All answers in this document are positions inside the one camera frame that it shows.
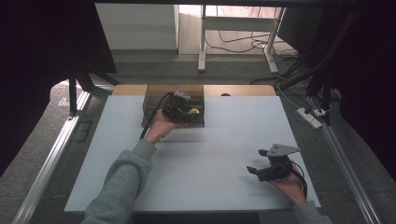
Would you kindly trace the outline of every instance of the dark fabric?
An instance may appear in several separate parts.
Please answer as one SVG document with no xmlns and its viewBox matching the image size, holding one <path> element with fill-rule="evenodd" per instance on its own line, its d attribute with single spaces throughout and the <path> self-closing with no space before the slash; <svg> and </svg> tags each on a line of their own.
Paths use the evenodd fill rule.
<svg viewBox="0 0 396 224">
<path fill-rule="evenodd" d="M 116 73 L 93 2 L 0 1 L 0 172 L 70 75 Z"/>
<path fill-rule="evenodd" d="M 344 119 L 396 180 L 396 22 L 391 1 L 368 1 L 332 65 Z"/>
</svg>

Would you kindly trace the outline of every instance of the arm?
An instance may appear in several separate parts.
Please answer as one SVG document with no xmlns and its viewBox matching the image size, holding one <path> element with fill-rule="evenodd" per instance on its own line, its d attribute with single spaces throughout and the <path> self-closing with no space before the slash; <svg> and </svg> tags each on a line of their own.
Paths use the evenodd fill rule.
<svg viewBox="0 0 396 224">
<path fill-rule="evenodd" d="M 296 166 L 293 164 L 293 169 L 298 172 Z M 313 202 L 307 202 L 303 192 L 303 185 L 300 179 L 294 175 L 289 174 L 286 178 L 281 180 L 268 181 L 271 185 L 277 188 L 292 204 L 293 211 L 301 224 L 332 224 L 332 221 L 322 216 Z"/>
<path fill-rule="evenodd" d="M 185 125 L 173 123 L 162 112 L 157 112 L 144 139 L 140 139 L 132 151 L 122 151 L 113 162 L 102 190 L 88 205 L 82 223 L 126 223 L 152 168 L 154 145 L 174 128 Z"/>
</svg>

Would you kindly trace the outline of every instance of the metal rail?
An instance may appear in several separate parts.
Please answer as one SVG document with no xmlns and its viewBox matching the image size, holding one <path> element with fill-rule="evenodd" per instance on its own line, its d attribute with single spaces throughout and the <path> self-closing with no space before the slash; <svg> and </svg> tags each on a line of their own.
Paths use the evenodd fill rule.
<svg viewBox="0 0 396 224">
<path fill-rule="evenodd" d="M 315 107 L 320 107 L 318 106 L 318 102 L 314 102 L 310 97 L 308 99 L 311 102 L 311 105 L 314 105 Z M 363 185 L 353 171 L 353 168 L 350 165 L 349 160 L 347 159 L 347 155 L 344 153 L 341 144 L 338 142 L 337 136 L 332 130 L 332 127 L 328 126 L 325 122 L 322 123 L 322 127 L 322 131 L 326 136 L 327 141 L 329 142 L 332 153 L 334 154 L 334 157 L 336 158 L 338 165 L 340 166 L 341 171 L 344 174 L 349 188 L 355 195 L 355 199 L 358 203 L 359 208 L 361 209 L 364 218 L 366 219 L 366 222 L 370 224 L 380 224 L 381 220 L 377 212 L 375 211 L 375 208 L 369 196 L 367 195 L 366 190 L 364 189 Z"/>
<path fill-rule="evenodd" d="M 18 214 L 12 221 L 13 224 L 29 223 L 30 219 L 32 218 L 32 215 L 35 212 L 38 203 L 40 202 L 41 196 L 43 195 L 46 186 L 50 182 L 50 178 L 56 168 L 56 164 L 64 152 L 64 148 L 70 137 L 70 134 L 73 132 L 73 129 L 77 124 L 78 118 L 82 113 L 82 108 L 87 103 L 89 97 L 90 94 L 86 91 L 83 91 L 78 97 L 77 114 L 74 117 L 69 117 L 62 127 L 62 130 L 58 135 L 58 138 L 56 139 L 46 161 L 41 167 L 35 182 L 23 201 Z"/>
</svg>

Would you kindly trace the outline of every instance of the wall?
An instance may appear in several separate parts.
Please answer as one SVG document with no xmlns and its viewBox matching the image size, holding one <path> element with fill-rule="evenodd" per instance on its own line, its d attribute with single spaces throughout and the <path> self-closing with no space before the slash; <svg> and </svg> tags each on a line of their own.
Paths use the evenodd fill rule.
<svg viewBox="0 0 396 224">
<path fill-rule="evenodd" d="M 110 49 L 177 49 L 178 6 L 95 5 Z"/>
</svg>

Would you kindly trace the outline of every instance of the desk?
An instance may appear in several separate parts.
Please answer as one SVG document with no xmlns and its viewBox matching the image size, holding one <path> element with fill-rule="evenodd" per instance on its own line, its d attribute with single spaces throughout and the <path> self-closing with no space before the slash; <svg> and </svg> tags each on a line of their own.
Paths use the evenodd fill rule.
<svg viewBox="0 0 396 224">
<path fill-rule="evenodd" d="M 85 211 L 99 193 L 111 163 L 121 151 L 137 143 L 142 132 L 144 92 L 144 85 L 120 86 L 107 99 L 66 212 Z M 224 92 L 231 96 L 219 96 Z M 134 211 L 290 208 L 276 189 L 261 183 L 246 167 L 269 167 L 268 159 L 258 150 L 269 149 L 274 143 L 297 147 L 283 105 L 271 86 L 205 86 L 205 127 L 173 130 L 156 145 L 153 170 Z M 290 154 L 290 158 L 304 170 L 308 200 L 320 206 L 301 154 Z"/>
</svg>

